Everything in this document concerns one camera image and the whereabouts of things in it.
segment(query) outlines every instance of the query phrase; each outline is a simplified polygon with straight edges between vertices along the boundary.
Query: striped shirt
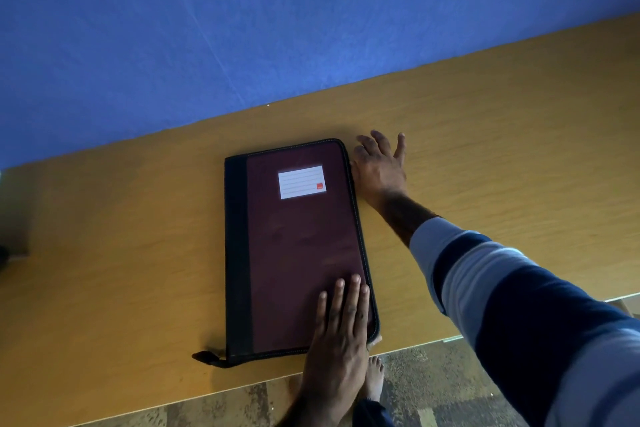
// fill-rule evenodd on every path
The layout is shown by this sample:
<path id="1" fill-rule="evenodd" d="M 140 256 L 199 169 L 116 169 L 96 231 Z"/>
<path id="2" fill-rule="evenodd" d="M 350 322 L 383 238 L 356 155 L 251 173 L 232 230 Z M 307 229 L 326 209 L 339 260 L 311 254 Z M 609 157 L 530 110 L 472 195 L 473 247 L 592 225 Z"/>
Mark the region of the striped shirt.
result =
<path id="1" fill-rule="evenodd" d="M 640 426 L 640 321 L 443 218 L 410 249 L 431 298 L 531 426 Z"/>

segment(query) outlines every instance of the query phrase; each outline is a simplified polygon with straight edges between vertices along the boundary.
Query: wood grain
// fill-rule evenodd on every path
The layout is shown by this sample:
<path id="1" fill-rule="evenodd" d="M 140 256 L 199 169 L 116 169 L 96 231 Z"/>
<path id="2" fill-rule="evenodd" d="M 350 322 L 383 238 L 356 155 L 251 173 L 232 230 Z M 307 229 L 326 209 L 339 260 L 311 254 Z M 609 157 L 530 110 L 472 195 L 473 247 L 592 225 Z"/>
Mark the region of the wood grain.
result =
<path id="1" fill-rule="evenodd" d="M 597 298 L 640 291 L 640 16 L 518 42 L 11 169 L 0 412 L 63 427 L 301 369 L 213 369 L 224 344 L 223 159 L 372 128 L 408 138 L 412 195 Z M 456 334 L 361 203 L 379 351 Z"/>

